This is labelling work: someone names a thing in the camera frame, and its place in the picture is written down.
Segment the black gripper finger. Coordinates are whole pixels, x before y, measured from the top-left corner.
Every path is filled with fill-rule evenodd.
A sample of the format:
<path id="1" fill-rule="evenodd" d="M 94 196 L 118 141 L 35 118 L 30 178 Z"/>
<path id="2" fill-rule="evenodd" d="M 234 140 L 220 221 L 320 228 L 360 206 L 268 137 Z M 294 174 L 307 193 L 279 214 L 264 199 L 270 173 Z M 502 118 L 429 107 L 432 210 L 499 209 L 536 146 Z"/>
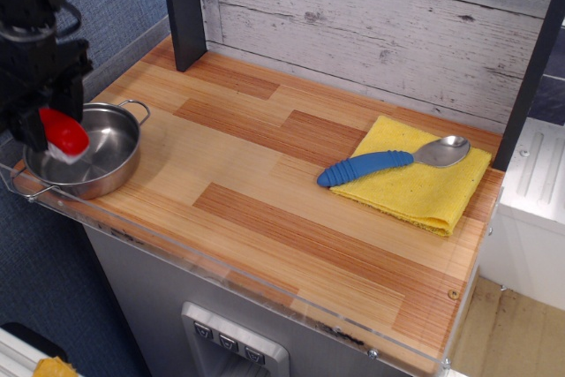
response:
<path id="1" fill-rule="evenodd" d="M 79 73 L 65 74 L 55 80 L 49 106 L 77 122 L 83 119 L 84 87 Z"/>
<path id="2" fill-rule="evenodd" d="M 15 113 L 10 118 L 10 131 L 14 139 L 35 152 L 48 149 L 46 133 L 37 109 Z"/>

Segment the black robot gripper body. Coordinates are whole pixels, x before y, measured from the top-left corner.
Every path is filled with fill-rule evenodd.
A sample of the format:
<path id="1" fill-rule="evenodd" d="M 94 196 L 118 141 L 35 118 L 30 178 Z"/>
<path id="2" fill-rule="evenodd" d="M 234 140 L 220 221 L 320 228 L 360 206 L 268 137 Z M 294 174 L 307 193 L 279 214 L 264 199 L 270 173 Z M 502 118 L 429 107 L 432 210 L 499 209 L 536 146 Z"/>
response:
<path id="1" fill-rule="evenodd" d="M 59 41 L 54 30 L 1 29 L 1 130 L 17 112 L 49 107 L 52 86 L 65 74 L 92 71 L 85 39 Z"/>

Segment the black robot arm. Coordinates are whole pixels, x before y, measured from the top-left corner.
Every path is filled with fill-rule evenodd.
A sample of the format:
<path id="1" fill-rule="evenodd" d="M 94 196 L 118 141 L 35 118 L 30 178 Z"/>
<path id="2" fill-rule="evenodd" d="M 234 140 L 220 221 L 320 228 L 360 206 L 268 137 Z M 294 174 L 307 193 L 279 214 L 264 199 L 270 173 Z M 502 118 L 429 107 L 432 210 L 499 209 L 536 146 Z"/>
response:
<path id="1" fill-rule="evenodd" d="M 51 140 L 41 111 L 80 123 L 89 43 L 71 39 L 82 24 L 67 0 L 1 0 L 1 128 L 35 152 Z"/>

